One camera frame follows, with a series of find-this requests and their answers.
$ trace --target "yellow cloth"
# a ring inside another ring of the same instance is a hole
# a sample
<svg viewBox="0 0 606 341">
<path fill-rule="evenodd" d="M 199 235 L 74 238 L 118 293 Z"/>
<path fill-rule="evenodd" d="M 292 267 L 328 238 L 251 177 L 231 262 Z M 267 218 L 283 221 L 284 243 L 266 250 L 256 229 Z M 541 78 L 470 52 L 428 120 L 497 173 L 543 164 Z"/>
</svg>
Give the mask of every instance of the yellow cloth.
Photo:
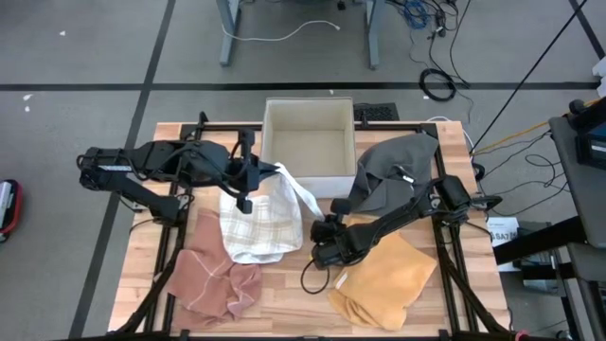
<svg viewBox="0 0 606 341">
<path fill-rule="evenodd" d="M 420 295 L 437 262 L 391 233 L 366 258 L 343 269 L 329 292 L 332 307 L 363 327 L 401 329 L 405 308 Z"/>
</svg>

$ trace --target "wooden table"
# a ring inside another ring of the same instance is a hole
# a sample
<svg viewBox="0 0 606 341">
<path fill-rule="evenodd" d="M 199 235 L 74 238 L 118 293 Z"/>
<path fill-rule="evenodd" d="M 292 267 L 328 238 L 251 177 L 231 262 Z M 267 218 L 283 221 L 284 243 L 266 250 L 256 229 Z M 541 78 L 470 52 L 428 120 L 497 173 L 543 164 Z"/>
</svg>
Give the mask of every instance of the wooden table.
<svg viewBox="0 0 606 341">
<path fill-rule="evenodd" d="M 406 122 L 390 122 L 388 124 L 398 125 L 403 123 Z M 158 123 L 154 139 L 178 139 L 182 124 Z M 460 122 L 438 122 L 437 130 L 446 172 L 457 175 L 469 193 L 476 193 L 477 187 L 473 178 L 472 167 Z M 358 131 L 356 132 L 356 153 L 360 156 L 366 149 L 377 142 L 407 134 L 412 134 L 412 132 L 389 130 Z M 203 139 L 224 144 L 228 150 L 231 150 L 236 141 L 236 132 L 205 132 L 203 133 Z M 253 153 L 259 154 L 260 132 L 257 132 L 256 141 L 257 144 L 253 148 Z M 168 184 L 148 182 L 145 186 L 158 194 L 169 193 Z M 220 190 L 218 188 L 197 188 L 194 190 L 193 194 L 196 200 L 190 210 L 187 222 L 188 236 L 193 232 L 193 228 L 196 225 L 198 208 L 205 207 L 218 210 L 219 193 Z M 320 206 L 325 211 L 328 211 L 330 201 L 323 200 Z M 136 214 L 134 224 L 147 220 L 150 217 L 149 212 Z M 470 217 L 471 222 L 485 226 L 484 215 L 482 213 L 470 212 Z M 351 222 L 357 222 L 368 221 L 374 218 L 354 215 L 350 216 L 349 219 Z M 408 309 L 404 326 L 398 332 L 386 332 L 379 329 L 351 325 L 331 308 L 327 301 L 328 290 L 315 296 L 304 293 L 300 288 L 299 277 L 301 270 L 309 261 L 312 249 L 312 242 L 309 240 L 311 222 L 306 221 L 304 224 L 306 236 L 301 250 L 285 255 L 283 260 L 278 263 L 261 266 L 263 283 L 261 299 L 253 307 L 245 311 L 243 319 L 238 322 L 226 323 L 210 330 L 191 331 L 191 335 L 436 336 L 439 329 L 450 329 L 438 268 L 430 277 L 419 299 Z M 139 226 L 131 234 L 116 292 L 116 302 L 110 319 L 110 331 L 117 329 L 126 322 L 150 289 L 160 232 L 160 226 L 148 223 Z M 400 233 L 417 249 L 437 258 L 431 220 L 424 219 L 417 221 L 403 228 Z M 472 289 L 499 323 L 507 326 L 509 323 L 507 303 L 492 253 L 489 236 L 482 231 L 463 225 L 460 231 L 460 239 Z M 331 271 L 333 277 L 338 273 L 338 269 Z M 306 283 L 311 289 L 321 286 L 324 280 L 325 272 L 323 271 L 310 269 L 306 274 Z M 462 297 L 457 289 L 455 289 L 454 295 L 461 329 L 466 330 L 467 320 Z M 161 329 L 165 304 L 166 295 L 162 294 L 158 302 L 158 309 L 156 310 L 156 330 Z M 177 301 L 175 316 L 179 314 L 179 309 Z M 173 328 L 171 332 L 178 334 L 179 331 Z"/>
</svg>

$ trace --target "plaid cloth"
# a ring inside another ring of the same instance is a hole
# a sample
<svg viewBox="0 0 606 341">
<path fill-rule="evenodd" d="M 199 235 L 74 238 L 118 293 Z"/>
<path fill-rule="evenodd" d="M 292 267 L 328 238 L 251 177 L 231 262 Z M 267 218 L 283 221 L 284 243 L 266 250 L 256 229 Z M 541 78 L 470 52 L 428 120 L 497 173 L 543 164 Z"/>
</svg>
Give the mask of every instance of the plaid cloth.
<svg viewBox="0 0 606 341">
<path fill-rule="evenodd" d="M 241 213 L 236 199 L 221 194 L 223 245 L 234 262 L 276 262 L 284 253 L 301 248 L 303 220 L 297 193 L 315 215 L 322 216 L 313 196 L 294 181 L 284 166 L 276 165 L 280 173 L 264 180 L 254 193 L 256 196 L 249 198 L 253 202 L 251 214 Z"/>
</svg>

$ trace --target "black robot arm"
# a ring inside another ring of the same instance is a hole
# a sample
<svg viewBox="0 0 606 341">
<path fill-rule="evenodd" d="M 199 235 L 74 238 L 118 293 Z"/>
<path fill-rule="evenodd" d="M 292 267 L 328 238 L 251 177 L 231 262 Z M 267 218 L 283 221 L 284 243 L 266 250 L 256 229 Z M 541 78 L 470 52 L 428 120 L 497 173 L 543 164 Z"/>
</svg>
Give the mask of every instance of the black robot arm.
<svg viewBox="0 0 606 341">
<path fill-rule="evenodd" d="M 471 201 L 459 178 L 446 175 L 432 180 L 406 205 L 378 220 L 346 227 L 341 219 L 343 214 L 349 214 L 348 205 L 335 200 L 331 209 L 338 211 L 338 214 L 328 215 L 324 221 L 313 223 L 313 262 L 318 269 L 330 265 L 356 264 L 364 259 L 381 237 L 421 218 L 438 215 L 446 224 L 463 223 L 468 219 Z"/>
<path fill-rule="evenodd" d="M 179 217 L 180 201 L 153 193 L 128 178 L 127 173 L 141 181 L 172 182 L 182 188 L 217 186 L 237 199 L 238 209 L 250 213 L 248 194 L 277 169 L 251 153 L 254 144 L 254 132 L 242 130 L 231 153 L 212 141 L 185 140 L 153 141 L 132 150 L 90 148 L 77 160 L 80 183 L 91 190 L 116 192 L 146 206 L 165 224 L 185 218 Z"/>
</svg>

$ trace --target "white box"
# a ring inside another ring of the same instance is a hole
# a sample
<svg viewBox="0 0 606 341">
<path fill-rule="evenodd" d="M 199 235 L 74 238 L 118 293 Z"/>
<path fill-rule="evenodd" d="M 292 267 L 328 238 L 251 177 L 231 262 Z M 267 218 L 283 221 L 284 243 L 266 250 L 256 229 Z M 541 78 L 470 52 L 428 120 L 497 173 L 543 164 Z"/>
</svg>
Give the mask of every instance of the white box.
<svg viewBox="0 0 606 341">
<path fill-rule="evenodd" d="M 260 159 L 282 163 L 318 199 L 347 197 L 356 175 L 353 100 L 267 99 Z"/>
</svg>

